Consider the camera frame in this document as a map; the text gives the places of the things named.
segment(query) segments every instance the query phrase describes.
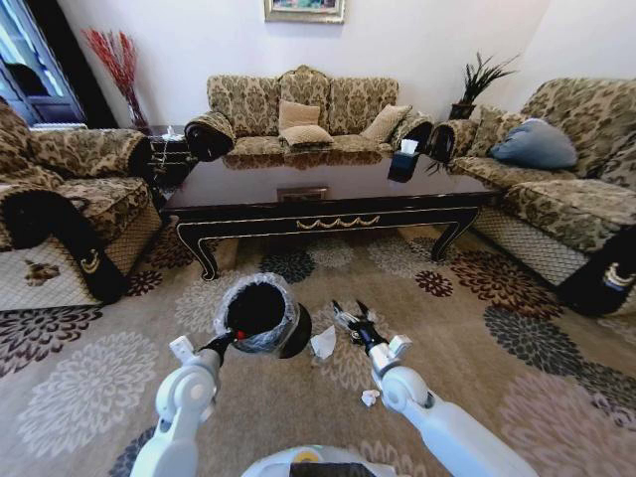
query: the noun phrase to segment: dark wooden coffee table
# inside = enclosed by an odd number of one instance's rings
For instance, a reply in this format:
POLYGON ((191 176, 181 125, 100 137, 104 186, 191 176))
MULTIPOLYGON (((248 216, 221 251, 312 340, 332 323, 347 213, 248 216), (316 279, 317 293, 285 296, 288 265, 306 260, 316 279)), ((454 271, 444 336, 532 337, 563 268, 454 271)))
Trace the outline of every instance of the dark wooden coffee table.
POLYGON ((177 234, 195 255, 202 277, 217 276, 206 239, 316 234, 445 224, 432 250, 446 248, 498 194, 469 176, 450 175, 421 155, 369 165, 232 169, 223 159, 199 163, 162 209, 177 216, 177 234), (311 200, 279 202, 281 189, 306 188, 311 200), (324 198, 315 199, 320 189, 324 198))

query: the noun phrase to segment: sofa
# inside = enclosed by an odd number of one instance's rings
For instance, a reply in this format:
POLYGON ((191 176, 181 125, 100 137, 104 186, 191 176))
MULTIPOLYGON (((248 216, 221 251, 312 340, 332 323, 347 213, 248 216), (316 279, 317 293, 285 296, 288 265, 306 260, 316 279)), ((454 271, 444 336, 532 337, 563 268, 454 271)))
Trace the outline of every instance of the sofa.
POLYGON ((212 76, 208 79, 210 110, 186 125, 190 150, 204 161, 224 156, 228 167, 358 164, 382 160, 415 139, 423 147, 432 130, 428 115, 411 112, 389 142, 360 135, 388 104, 396 104, 398 82, 389 78, 329 78, 307 66, 279 78, 212 76), (281 99, 320 106, 319 125, 333 144, 290 148, 278 138, 281 99))
POLYGON ((29 130, 0 101, 0 310, 110 303, 159 230, 137 131, 29 130))
MULTIPOLYGON (((612 239, 636 225, 636 80, 553 79, 539 87, 521 114, 563 131, 576 149, 576 165, 536 170, 472 154, 480 149, 473 141, 481 125, 473 119, 438 124, 429 148, 453 172, 502 191, 475 229, 558 290, 612 239)), ((507 124, 515 115, 498 116, 491 146, 515 125, 507 124)), ((633 278, 629 273, 623 277, 631 291, 614 314, 636 312, 633 278)))

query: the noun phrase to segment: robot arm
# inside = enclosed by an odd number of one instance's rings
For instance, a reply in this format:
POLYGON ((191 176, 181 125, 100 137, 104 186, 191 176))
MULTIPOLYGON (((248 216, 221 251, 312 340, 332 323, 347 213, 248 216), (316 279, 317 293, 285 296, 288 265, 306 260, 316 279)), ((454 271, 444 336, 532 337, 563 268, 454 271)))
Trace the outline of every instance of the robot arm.
POLYGON ((207 349, 193 353, 185 336, 170 348, 181 368, 163 381, 155 406, 159 422, 152 438, 143 446, 131 477, 195 477, 199 452, 196 434, 212 414, 219 391, 219 369, 230 337, 213 341, 207 349))
POLYGON ((410 346, 406 336, 382 338, 360 303, 363 318, 346 313, 334 302, 336 321, 365 345, 374 381, 386 408, 399 412, 419 431, 424 445, 454 476, 536 477, 535 470, 490 430, 457 404, 430 391, 418 372, 401 365, 410 346))

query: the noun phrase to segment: area rug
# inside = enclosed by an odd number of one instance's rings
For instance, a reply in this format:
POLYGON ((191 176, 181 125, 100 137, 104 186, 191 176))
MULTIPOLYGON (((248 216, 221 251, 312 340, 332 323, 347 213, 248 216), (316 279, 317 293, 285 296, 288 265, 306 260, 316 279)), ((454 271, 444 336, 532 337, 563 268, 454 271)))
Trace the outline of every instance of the area rug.
MULTIPOLYGON (((439 231, 349 232, 212 242, 222 275, 201 268, 162 232, 119 302, 0 314, 0 475, 127 476, 157 421, 154 398, 178 367, 168 349, 211 337, 221 296, 239 277, 281 274, 315 333, 330 302, 376 314, 406 334, 406 364, 523 455, 540 475, 636 474, 636 322, 590 319, 512 258, 471 234, 441 263, 439 231)), ((446 475, 417 432, 381 403, 362 349, 337 331, 325 361, 230 349, 213 416, 199 429, 201 476, 239 476, 287 447, 327 444, 398 474, 446 475)))

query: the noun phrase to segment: picture frame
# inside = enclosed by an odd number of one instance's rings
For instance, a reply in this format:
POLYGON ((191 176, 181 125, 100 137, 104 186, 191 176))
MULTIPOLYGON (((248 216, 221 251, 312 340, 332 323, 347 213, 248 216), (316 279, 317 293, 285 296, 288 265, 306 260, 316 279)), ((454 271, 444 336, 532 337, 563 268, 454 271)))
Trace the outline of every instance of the picture frame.
POLYGON ((346 0, 263 0, 265 22, 345 22, 346 0))
POLYGON ((293 187, 276 189, 278 202, 322 201, 327 198, 328 187, 293 187))

